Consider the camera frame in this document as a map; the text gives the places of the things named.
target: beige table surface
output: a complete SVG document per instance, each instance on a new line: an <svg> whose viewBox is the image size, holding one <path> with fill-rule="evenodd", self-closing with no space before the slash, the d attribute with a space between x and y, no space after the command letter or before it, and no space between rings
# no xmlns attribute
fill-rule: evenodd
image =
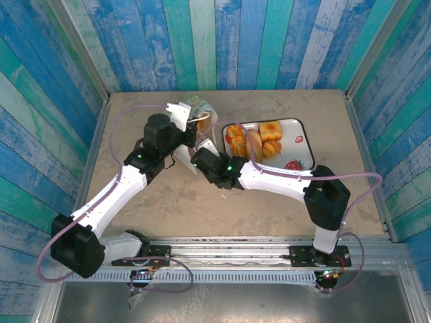
<svg viewBox="0 0 431 323"><path fill-rule="evenodd" d="M304 124L316 164L336 174L364 171L342 93L338 90L194 92L212 104L219 120L239 122L297 118ZM98 152L88 199L116 174L108 149L114 119L136 104L166 104L184 100L189 92L117 93ZM124 115L114 133L113 147L120 161L143 136L150 108ZM369 188L367 179L344 180L354 201ZM181 163L162 171L134 196L105 230L119 234L134 229L149 237L187 236L313 236L314 224L303 203L258 190L219 190L203 175L194 175ZM347 219L346 229L362 235L382 235L373 197L367 198Z"/></svg>

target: blue wooden wall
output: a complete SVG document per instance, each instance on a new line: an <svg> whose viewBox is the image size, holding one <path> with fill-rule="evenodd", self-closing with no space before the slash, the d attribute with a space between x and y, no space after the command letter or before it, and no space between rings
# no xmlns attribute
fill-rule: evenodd
<svg viewBox="0 0 431 323"><path fill-rule="evenodd" d="M354 103L397 238L431 293L431 0L411 0Z"/></svg>
<svg viewBox="0 0 431 323"><path fill-rule="evenodd" d="M345 89L395 0L63 0L110 93Z"/></svg>
<svg viewBox="0 0 431 323"><path fill-rule="evenodd" d="M31 319L34 265L72 211L101 106L47 0L1 0L0 322Z"/></svg>

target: robotic arm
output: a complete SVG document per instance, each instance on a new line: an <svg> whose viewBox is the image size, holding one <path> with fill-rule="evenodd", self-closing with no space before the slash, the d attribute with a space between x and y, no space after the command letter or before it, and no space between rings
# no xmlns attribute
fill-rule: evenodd
<svg viewBox="0 0 431 323"><path fill-rule="evenodd" d="M124 205L164 169L166 157L181 145L194 147L197 122L189 121L191 108L185 104L169 104L167 110L172 113L170 117L164 114L149 117L144 126L143 147L135 147L126 158L119 180L113 178L88 204L70 217L60 214L54 219L52 236L73 219L88 213L52 245L52 258L88 278L103 263L147 255L150 240L136 231L128 230L108 238L103 238L102 233ZM310 218L316 224L314 251L324 255L334 253L338 229L350 197L350 192L339 180L297 180L261 173L246 158L218 153L209 140L199 146L191 162L218 188L267 190L305 203ZM325 166L317 166L314 171L291 173L301 176L333 175ZM108 198L100 202L113 186Z"/></svg>

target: strawberry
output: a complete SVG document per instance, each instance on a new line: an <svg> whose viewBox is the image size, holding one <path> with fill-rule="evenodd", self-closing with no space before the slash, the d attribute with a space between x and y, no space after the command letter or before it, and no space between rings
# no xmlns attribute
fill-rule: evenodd
<svg viewBox="0 0 431 323"><path fill-rule="evenodd" d="M302 167L301 161L294 159L289 161L284 168L287 170L302 170Z"/></svg>

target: food tray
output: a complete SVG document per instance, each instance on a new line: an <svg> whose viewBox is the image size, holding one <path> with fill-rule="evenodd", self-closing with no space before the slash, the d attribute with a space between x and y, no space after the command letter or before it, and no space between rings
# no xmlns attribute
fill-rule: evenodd
<svg viewBox="0 0 431 323"><path fill-rule="evenodd" d="M256 122L242 123L247 129L255 129L258 131L259 123L275 121L265 120ZM294 170L311 170L314 168L314 157L311 152L304 126L295 118L279 119L281 128L283 129L283 137L281 143L281 153L274 158L263 158L263 164L267 166L286 168ZM229 156L232 156L230 146L226 141L226 128L223 128L224 149Z"/></svg>

